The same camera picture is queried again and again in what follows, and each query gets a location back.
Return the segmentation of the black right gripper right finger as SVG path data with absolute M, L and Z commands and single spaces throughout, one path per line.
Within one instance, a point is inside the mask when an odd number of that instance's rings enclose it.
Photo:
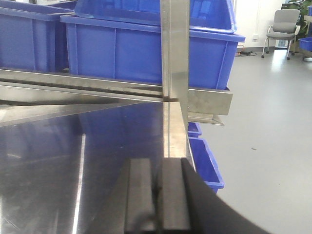
M 186 158 L 164 158 L 158 208 L 162 234 L 266 234 L 205 184 Z

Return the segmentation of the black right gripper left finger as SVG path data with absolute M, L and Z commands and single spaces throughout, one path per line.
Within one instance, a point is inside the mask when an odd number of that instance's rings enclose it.
M 94 219 L 94 233 L 154 234 L 152 184 L 149 159 L 125 161 L 115 186 Z

